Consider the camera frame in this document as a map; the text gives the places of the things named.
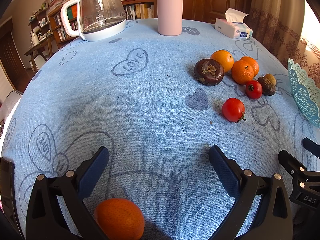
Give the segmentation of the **dark brown passion fruit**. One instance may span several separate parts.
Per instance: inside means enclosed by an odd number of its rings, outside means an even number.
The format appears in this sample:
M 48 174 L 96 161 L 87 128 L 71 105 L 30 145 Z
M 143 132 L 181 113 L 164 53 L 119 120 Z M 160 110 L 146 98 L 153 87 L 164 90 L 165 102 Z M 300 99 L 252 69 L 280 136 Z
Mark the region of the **dark brown passion fruit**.
M 258 82 L 261 84 L 263 89 L 263 94 L 267 96 L 272 96 L 276 92 L 275 85 L 266 77 L 261 76 L 258 78 Z

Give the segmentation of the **large red tomato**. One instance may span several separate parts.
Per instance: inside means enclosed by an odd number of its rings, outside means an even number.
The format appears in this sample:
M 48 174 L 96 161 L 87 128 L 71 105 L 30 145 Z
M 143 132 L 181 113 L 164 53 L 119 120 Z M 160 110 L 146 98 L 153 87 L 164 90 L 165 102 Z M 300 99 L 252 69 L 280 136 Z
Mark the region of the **large red tomato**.
M 222 114 L 230 122 L 246 121 L 245 113 L 244 103 L 236 98 L 227 99 L 222 106 Z

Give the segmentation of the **small red tomato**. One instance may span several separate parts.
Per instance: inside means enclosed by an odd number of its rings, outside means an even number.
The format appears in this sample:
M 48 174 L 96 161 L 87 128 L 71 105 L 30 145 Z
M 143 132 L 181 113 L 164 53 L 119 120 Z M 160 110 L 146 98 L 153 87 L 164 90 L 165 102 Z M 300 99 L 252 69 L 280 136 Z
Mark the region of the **small red tomato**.
M 248 81 L 246 84 L 246 94 L 250 99 L 259 99 L 263 94 L 262 85 L 255 80 Z

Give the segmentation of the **mandarin orange with stem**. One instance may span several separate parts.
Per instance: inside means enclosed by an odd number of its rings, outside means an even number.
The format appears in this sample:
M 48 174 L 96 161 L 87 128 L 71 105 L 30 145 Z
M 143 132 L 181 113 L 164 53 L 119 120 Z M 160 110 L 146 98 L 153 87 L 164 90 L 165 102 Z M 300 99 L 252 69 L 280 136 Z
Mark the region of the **mandarin orange with stem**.
M 239 85 L 245 85 L 254 77 L 252 66 L 244 60 L 236 61 L 233 64 L 231 71 L 233 80 Z

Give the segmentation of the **dark purple mangosteen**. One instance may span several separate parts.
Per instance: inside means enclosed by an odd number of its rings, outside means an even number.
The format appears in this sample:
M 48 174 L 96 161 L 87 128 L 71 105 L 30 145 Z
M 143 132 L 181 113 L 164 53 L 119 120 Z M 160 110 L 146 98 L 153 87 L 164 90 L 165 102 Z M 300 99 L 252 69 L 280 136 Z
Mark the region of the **dark purple mangosteen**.
M 218 85 L 224 77 L 223 66 L 214 59 L 201 59 L 195 64 L 194 74 L 200 83 L 205 86 Z

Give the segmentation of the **large smooth orange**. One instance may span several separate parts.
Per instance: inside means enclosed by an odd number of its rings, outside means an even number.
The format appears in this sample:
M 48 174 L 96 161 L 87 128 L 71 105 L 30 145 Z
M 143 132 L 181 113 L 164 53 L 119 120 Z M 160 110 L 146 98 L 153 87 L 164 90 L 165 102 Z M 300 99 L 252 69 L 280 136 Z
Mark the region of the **large smooth orange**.
M 211 55 L 210 59 L 213 59 L 220 63 L 223 66 L 225 73 L 230 71 L 234 64 L 233 56 L 229 51 L 226 50 L 218 50 L 214 52 Z

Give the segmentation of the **green brown kiwi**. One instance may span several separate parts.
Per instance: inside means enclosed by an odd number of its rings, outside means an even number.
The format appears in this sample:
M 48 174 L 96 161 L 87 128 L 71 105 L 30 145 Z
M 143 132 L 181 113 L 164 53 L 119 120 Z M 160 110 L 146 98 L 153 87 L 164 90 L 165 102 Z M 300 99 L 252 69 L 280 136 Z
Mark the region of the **green brown kiwi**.
M 264 77 L 268 79 L 274 86 L 276 86 L 276 78 L 272 74 L 265 74 Z

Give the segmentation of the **teal lattice fruit basket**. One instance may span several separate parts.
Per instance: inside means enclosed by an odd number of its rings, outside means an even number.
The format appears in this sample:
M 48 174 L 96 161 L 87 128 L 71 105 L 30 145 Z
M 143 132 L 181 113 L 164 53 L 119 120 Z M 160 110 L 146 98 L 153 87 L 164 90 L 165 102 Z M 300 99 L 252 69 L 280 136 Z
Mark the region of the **teal lattice fruit basket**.
M 307 72 L 293 59 L 288 59 L 292 96 L 301 113 L 313 126 L 319 128 L 319 88 Z

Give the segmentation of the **light blue love tablecloth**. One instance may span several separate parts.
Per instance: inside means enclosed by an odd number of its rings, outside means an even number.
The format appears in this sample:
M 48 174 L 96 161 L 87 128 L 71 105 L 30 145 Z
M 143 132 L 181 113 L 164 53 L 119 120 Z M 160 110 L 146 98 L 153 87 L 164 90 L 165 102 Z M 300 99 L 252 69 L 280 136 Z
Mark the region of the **light blue love tablecloth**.
M 163 36 L 155 19 L 129 21 L 111 38 L 80 38 L 60 49 L 31 80 L 12 115 L 2 155 L 15 165 L 17 214 L 25 227 L 39 174 L 61 176 L 101 146 L 108 166 L 89 198 L 88 210 L 108 198 L 127 198 L 142 210 L 145 239 L 208 239 L 234 203 L 209 162 L 217 145 L 256 175 L 291 176 L 278 163 L 281 150 L 309 170 L 319 159 L 302 146 L 319 142 L 299 111 L 287 69 L 261 43 L 234 40 L 213 25 L 185 20 L 178 36 Z M 195 79 L 197 61 L 227 50 L 255 59 L 259 75 L 272 74 L 276 92 L 251 100 L 225 75 L 216 86 Z M 245 106 L 245 119 L 228 121 L 229 98 Z

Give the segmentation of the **patterned beige curtain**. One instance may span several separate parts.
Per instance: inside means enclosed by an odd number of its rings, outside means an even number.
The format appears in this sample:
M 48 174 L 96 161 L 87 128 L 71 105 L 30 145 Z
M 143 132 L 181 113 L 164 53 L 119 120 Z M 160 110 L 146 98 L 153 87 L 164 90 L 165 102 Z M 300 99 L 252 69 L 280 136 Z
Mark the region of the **patterned beige curtain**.
M 319 20 L 306 0 L 252 0 L 247 24 L 284 66 L 293 59 L 319 85 Z

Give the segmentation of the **wooden side desk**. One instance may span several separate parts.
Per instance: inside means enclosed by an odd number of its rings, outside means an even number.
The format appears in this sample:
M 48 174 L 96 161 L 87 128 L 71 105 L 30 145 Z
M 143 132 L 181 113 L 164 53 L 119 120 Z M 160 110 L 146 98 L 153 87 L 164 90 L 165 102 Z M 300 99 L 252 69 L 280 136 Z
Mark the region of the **wooden side desk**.
M 37 56 L 41 56 L 44 61 L 47 61 L 49 58 L 53 55 L 53 49 L 52 49 L 52 41 L 54 40 L 54 35 L 52 33 L 49 33 L 45 39 L 43 39 L 41 42 L 39 42 L 37 45 L 31 47 L 24 55 L 30 56 L 31 60 L 31 69 L 33 72 L 37 72 L 35 58 Z M 48 47 L 49 55 L 44 56 L 45 47 Z

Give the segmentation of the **white tissue pack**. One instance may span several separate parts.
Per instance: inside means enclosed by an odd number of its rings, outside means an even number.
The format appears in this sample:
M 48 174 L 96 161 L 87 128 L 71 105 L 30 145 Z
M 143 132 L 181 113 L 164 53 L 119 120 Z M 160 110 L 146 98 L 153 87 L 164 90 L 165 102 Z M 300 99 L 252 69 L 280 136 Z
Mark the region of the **white tissue pack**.
M 249 39 L 253 35 L 253 30 L 244 23 L 244 18 L 248 14 L 232 8 L 225 12 L 225 19 L 217 18 L 215 30 L 232 39 Z

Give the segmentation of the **pink thermos bottle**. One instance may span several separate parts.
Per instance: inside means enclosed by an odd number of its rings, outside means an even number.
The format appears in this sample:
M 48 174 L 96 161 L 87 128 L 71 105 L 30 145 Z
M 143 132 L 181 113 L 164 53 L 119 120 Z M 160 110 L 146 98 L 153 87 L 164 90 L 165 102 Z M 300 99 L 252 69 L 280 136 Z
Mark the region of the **pink thermos bottle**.
M 158 32 L 177 36 L 182 32 L 183 0 L 157 0 Z

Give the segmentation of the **wooden bookshelf with books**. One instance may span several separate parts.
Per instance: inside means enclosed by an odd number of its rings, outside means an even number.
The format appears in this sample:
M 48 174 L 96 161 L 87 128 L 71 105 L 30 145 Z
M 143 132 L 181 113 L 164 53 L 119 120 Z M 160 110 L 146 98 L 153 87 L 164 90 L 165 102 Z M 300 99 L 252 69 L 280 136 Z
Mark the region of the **wooden bookshelf with books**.
M 61 48 L 76 37 L 90 42 L 109 38 L 130 20 L 156 16 L 156 0 L 46 0 L 30 25 L 39 38 L 52 34 Z

